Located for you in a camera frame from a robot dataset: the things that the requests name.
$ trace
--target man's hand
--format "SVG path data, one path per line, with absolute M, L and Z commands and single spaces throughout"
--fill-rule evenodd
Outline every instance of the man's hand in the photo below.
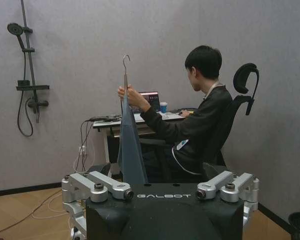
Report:
M 190 112 L 187 110 L 182 110 L 180 113 L 180 116 L 184 117 L 184 118 L 188 117 L 189 115 L 190 115 Z
M 125 93 L 126 93 L 125 89 L 122 86 L 120 86 L 118 88 L 118 96 L 121 99 L 123 99 Z M 148 111 L 149 108 L 151 107 L 148 101 L 139 92 L 137 92 L 130 84 L 128 86 L 127 94 L 128 94 L 127 96 L 128 96 L 129 104 L 131 106 L 138 107 L 143 112 Z

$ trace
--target blue cloth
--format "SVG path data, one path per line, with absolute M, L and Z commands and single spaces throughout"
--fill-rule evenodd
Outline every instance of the blue cloth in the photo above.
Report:
M 137 125 L 129 106 L 127 95 L 123 97 L 120 127 L 120 145 L 117 160 L 121 167 L 123 181 L 129 184 L 148 182 L 144 166 Z

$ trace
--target person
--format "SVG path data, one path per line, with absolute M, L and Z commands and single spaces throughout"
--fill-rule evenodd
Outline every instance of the person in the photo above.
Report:
M 222 56 L 218 49 L 198 46 L 186 57 L 184 65 L 193 90 L 205 94 L 193 114 L 182 112 L 184 120 L 176 123 L 162 120 L 162 116 L 131 85 L 128 86 L 127 97 L 131 106 L 140 108 L 145 123 L 161 138 L 173 144 L 165 153 L 172 174 L 191 178 L 201 174 L 200 162 L 205 146 L 223 111 L 232 102 L 232 97 L 226 86 L 219 82 Z M 122 87 L 117 92 L 120 98 L 125 95 Z M 154 155 L 143 158 L 149 182 L 162 181 L 160 168 L 153 160 Z

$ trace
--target black jacket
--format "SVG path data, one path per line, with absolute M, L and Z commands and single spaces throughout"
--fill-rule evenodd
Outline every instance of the black jacket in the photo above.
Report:
M 175 143 L 172 153 L 179 165 L 191 173 L 199 173 L 201 156 L 216 125 L 232 102 L 232 97 L 224 85 L 215 87 L 193 114 L 183 121 L 169 123 L 151 107 L 141 113 L 145 123 L 168 143 Z M 187 142 L 180 148 L 181 141 Z

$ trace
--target blue cup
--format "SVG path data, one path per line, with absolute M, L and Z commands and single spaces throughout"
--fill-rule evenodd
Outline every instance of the blue cup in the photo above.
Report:
M 168 103 L 166 102 L 160 102 L 160 112 L 165 114 L 167 112 L 167 106 L 168 106 Z

